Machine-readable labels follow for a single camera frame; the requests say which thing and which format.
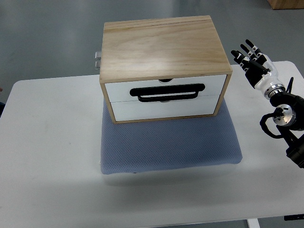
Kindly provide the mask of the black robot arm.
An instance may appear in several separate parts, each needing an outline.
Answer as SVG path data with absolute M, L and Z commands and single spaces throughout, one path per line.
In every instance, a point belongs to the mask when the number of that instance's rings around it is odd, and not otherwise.
M 260 120 L 261 129 L 270 137 L 284 139 L 288 144 L 286 155 L 299 168 L 304 167 L 304 137 L 297 138 L 292 131 L 304 130 L 304 99 L 291 93 L 294 78 L 289 81 L 286 90 L 278 87 L 269 93 L 270 103 L 275 110 L 265 114 Z M 273 134 L 267 127 L 267 119 L 273 119 L 279 135 Z

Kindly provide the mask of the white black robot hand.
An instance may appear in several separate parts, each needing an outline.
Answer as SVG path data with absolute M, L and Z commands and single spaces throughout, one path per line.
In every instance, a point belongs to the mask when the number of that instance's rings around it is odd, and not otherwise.
M 250 40 L 247 39 L 245 42 L 246 45 L 240 45 L 245 51 L 244 54 L 238 50 L 232 50 L 231 54 L 245 72 L 250 85 L 259 90 L 266 99 L 285 91 L 285 86 L 278 79 L 278 70 L 270 58 Z

